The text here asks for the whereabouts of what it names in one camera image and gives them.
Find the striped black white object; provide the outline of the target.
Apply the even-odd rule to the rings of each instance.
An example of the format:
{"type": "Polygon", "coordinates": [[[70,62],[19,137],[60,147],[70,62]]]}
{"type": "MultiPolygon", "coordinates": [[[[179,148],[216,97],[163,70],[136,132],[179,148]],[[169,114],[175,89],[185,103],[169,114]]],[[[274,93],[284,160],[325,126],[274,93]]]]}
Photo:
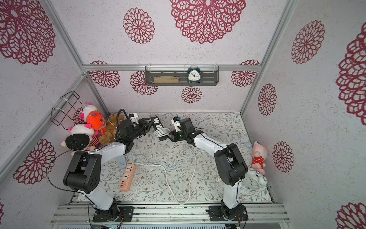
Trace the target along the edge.
{"type": "Polygon", "coordinates": [[[170,133],[170,129],[164,128],[163,124],[161,123],[159,117],[153,118],[153,128],[154,128],[154,136],[157,137],[160,141],[165,141],[170,133]]]}

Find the light blue power strip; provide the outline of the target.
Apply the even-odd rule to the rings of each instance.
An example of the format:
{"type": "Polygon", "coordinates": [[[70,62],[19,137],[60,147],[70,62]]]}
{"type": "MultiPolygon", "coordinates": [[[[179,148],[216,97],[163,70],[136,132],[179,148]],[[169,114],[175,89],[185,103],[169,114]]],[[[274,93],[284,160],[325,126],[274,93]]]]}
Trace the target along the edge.
{"type": "Polygon", "coordinates": [[[125,155],[120,155],[117,157],[117,164],[120,168],[120,170],[125,170],[125,168],[127,167],[127,163],[126,163],[126,159],[125,159],[125,155]]]}

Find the orange power strip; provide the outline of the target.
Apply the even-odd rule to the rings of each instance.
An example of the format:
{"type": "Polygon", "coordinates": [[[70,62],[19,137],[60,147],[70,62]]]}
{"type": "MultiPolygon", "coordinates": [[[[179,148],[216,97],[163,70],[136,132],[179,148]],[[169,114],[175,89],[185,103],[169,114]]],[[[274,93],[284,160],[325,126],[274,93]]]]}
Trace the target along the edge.
{"type": "Polygon", "coordinates": [[[135,174],[136,166],[134,164],[128,164],[125,168],[121,183],[119,185],[119,190],[128,192],[131,188],[133,177],[135,174]]]}

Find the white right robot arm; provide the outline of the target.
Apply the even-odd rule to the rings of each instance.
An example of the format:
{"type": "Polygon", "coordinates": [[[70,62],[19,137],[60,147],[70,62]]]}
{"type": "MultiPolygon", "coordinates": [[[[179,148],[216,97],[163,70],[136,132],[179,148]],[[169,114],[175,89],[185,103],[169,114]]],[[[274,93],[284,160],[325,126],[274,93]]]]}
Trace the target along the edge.
{"type": "Polygon", "coordinates": [[[171,141],[185,141],[214,157],[218,175],[225,184],[223,206],[229,210],[238,207],[239,185],[248,172],[239,147],[234,143],[224,144],[214,140],[195,127],[189,118],[181,119],[176,116],[172,119],[172,124],[175,130],[169,133],[168,138],[171,141]]]}

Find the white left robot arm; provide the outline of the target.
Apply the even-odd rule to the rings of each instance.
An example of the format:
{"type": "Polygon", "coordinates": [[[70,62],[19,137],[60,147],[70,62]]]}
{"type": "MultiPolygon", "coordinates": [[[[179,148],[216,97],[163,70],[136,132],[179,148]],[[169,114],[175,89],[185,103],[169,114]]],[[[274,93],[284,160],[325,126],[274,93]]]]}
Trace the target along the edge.
{"type": "Polygon", "coordinates": [[[123,120],[117,125],[115,142],[104,147],[101,153],[84,150],[74,153],[63,178],[64,185],[84,194],[95,209],[111,210],[115,199],[100,184],[102,165],[129,153],[133,147],[133,141],[146,135],[151,128],[157,130],[162,127],[157,116],[142,118],[136,123],[130,119],[123,120]]]}

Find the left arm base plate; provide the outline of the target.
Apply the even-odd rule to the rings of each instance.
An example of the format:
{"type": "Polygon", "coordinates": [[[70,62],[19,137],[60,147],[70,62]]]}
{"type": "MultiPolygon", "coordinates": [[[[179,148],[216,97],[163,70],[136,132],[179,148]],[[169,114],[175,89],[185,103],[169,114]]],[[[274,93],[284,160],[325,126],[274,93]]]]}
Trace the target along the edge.
{"type": "Polygon", "coordinates": [[[98,210],[94,214],[92,222],[131,222],[134,207],[112,206],[110,210],[98,210]]]}

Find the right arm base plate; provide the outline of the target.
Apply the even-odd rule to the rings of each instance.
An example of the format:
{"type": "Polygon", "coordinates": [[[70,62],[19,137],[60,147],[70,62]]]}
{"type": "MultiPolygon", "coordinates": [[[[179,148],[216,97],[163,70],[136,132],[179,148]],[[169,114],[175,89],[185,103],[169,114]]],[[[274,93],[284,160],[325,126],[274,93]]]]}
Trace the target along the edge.
{"type": "Polygon", "coordinates": [[[233,209],[223,206],[209,206],[205,210],[210,217],[210,221],[247,221],[249,219],[246,207],[238,205],[233,209]]]}

